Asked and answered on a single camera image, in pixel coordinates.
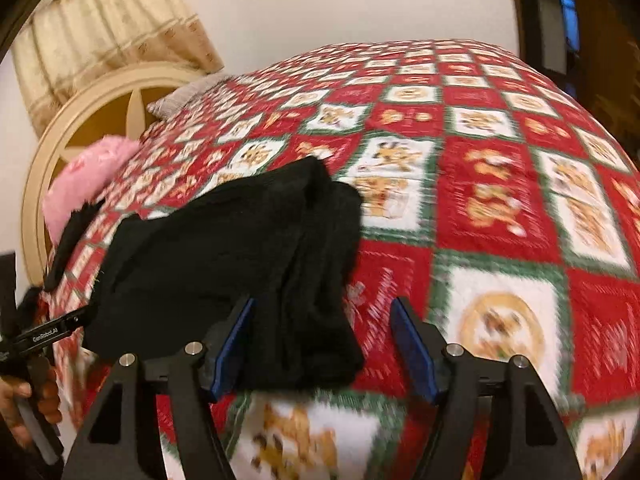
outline patterned blanket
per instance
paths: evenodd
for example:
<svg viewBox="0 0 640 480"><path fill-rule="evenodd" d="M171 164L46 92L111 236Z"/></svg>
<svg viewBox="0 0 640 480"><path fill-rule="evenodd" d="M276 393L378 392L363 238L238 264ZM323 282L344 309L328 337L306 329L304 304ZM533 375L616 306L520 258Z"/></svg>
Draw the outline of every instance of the patterned blanket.
<svg viewBox="0 0 640 480"><path fill-rule="evenodd" d="M50 314L87 302L126 215L167 215L307 155L364 199L345 305L366 366L344 391L255 392L213 407L238 478L410 477L433 410L408 397L388 326L398 295L475 355L528 356L566 417L585 479L604 478L640 408L638 172L580 105L497 46L331 45L201 95L151 126L104 191ZM56 345L77 420L104 376L87 374L80 342L79 332ZM158 410L177 479L166 399ZM470 479L485 441L481 420Z"/></svg>

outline pink fluffy cushion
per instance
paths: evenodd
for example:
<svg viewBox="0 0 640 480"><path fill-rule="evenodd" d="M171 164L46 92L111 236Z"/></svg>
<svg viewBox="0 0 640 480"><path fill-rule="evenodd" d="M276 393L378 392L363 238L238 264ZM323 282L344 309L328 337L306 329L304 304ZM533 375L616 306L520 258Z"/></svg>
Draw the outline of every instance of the pink fluffy cushion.
<svg viewBox="0 0 640 480"><path fill-rule="evenodd" d="M65 166L42 200L44 221L54 245L72 211L91 202L139 149L137 140L104 136Z"/></svg>

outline bed frame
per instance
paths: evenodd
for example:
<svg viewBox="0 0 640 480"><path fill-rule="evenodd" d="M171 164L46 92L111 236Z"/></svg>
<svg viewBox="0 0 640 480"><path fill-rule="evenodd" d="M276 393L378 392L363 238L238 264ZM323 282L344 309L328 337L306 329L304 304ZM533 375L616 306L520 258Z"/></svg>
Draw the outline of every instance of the bed frame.
<svg viewBox="0 0 640 480"><path fill-rule="evenodd" d="M170 62L144 62L86 86L56 114L36 150L22 198L22 251L31 283L42 283L51 242L42 199L64 166L102 136L138 139L155 118L146 105L204 73Z"/></svg>

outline beige curtain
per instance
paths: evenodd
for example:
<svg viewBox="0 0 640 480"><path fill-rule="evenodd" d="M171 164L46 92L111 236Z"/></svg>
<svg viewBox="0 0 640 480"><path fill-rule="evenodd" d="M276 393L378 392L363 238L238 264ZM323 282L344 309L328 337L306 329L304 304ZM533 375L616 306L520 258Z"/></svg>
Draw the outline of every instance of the beige curtain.
<svg viewBox="0 0 640 480"><path fill-rule="evenodd" d="M158 60L206 72L223 66L183 0L42 0L12 54L38 136L66 101L111 70Z"/></svg>

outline pillow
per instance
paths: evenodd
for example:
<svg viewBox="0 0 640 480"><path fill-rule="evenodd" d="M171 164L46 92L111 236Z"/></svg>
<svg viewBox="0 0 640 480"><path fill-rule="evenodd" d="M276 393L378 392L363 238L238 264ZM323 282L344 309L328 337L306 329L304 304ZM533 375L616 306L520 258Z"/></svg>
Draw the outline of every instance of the pillow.
<svg viewBox="0 0 640 480"><path fill-rule="evenodd" d="M119 136L104 136L67 164L42 200L42 214L54 245L71 217L100 193L140 143Z"/></svg>
<svg viewBox="0 0 640 480"><path fill-rule="evenodd" d="M178 113L185 104L191 101L194 97L204 94L207 90L214 88L215 86L228 81L233 76L225 72L216 72L215 74L209 74L201 77L193 83L181 86L169 95L149 103L146 106L146 110L150 114L155 115L158 119L167 120Z"/></svg>

